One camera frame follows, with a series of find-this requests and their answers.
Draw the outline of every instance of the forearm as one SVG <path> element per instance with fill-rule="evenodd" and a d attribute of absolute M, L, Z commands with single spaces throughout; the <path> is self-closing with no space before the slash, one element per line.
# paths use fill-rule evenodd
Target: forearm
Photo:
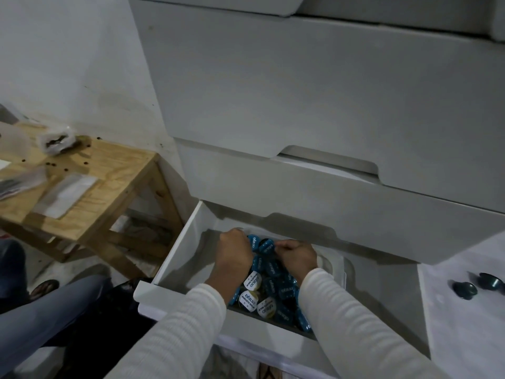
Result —
<path fill-rule="evenodd" d="M 300 307 L 321 348 L 344 378 L 446 378 L 322 269 L 300 288 Z"/>
<path fill-rule="evenodd" d="M 221 294 L 201 284 L 160 320 L 106 376 L 107 379 L 196 379 L 226 316 Z"/>

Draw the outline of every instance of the person's right hand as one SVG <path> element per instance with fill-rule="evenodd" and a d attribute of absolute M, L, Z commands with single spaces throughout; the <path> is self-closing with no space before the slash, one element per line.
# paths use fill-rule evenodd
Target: person's right hand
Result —
<path fill-rule="evenodd" d="M 295 240 L 275 242 L 275 252 L 287 271 L 294 276 L 298 287 L 309 272 L 317 268 L 317 254 L 309 243 Z"/>

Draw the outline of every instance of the white sleeve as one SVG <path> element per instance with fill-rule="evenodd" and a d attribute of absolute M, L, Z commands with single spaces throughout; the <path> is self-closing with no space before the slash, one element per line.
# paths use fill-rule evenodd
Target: white sleeve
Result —
<path fill-rule="evenodd" d="M 106 379 L 196 379 L 226 316 L 221 295 L 204 283 L 153 326 Z"/>
<path fill-rule="evenodd" d="M 299 295 L 303 314 L 342 378 L 448 378 L 323 269 L 307 274 Z"/>

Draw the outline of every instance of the white wall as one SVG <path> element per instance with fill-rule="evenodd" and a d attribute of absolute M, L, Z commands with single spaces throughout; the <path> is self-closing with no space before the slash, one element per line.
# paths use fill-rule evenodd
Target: white wall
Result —
<path fill-rule="evenodd" d="M 0 0 L 0 103 L 34 122 L 156 151 L 183 219 L 195 205 L 127 0 Z M 134 208 L 157 215 L 144 195 Z"/>

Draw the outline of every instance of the blue jeans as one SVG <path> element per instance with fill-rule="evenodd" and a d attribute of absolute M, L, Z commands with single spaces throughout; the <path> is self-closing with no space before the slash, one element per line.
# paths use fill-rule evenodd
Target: blue jeans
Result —
<path fill-rule="evenodd" d="M 21 305 L 0 314 L 0 378 L 72 323 L 112 287 L 92 275 L 28 302 L 25 253 L 19 242 L 0 240 L 0 302 Z"/>

